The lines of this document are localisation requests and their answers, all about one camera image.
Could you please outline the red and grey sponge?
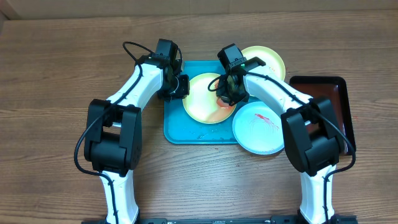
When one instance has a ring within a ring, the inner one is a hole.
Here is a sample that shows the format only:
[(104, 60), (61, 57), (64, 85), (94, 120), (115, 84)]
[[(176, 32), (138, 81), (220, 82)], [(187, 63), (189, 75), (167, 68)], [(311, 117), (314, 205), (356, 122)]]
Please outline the red and grey sponge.
[(235, 105), (231, 106), (228, 103), (225, 103), (221, 98), (218, 98), (216, 101), (216, 104), (221, 108), (225, 110), (231, 110), (235, 107)]

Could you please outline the yellow-green plate with ketchup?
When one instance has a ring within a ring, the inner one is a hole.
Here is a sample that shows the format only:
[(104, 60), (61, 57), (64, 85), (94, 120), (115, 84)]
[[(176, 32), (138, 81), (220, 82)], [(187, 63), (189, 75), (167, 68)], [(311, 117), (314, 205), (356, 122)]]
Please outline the yellow-green plate with ketchup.
[(231, 110), (221, 109), (216, 101), (215, 91), (209, 91), (208, 85), (220, 74), (202, 73), (190, 80), (189, 95), (183, 99), (183, 107), (195, 121), (204, 124), (216, 124), (229, 118), (236, 107)]

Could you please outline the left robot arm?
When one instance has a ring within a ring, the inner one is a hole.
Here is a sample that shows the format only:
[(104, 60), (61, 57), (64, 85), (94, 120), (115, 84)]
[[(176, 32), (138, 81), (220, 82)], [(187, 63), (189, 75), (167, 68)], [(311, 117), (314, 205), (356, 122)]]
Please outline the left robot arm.
[(86, 129), (76, 144), (104, 187), (108, 213), (103, 223), (138, 223), (133, 171), (142, 151), (142, 111), (153, 95), (170, 102), (189, 94), (189, 77), (182, 74), (182, 53), (171, 40), (159, 39), (155, 51), (134, 59), (134, 72), (107, 100), (91, 101)]

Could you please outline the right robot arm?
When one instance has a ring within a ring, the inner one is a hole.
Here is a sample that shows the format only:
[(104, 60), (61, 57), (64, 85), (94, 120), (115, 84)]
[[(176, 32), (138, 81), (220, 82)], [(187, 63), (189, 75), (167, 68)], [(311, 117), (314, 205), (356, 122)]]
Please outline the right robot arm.
[(214, 90), (233, 106), (255, 96), (281, 120), (285, 153), (300, 172), (302, 203), (299, 213), (306, 223), (331, 223), (336, 219), (331, 205), (331, 181), (339, 172), (336, 164), (348, 138), (338, 127), (328, 98), (313, 98), (266, 73), (266, 63), (247, 59), (235, 44), (217, 55), (225, 73)]

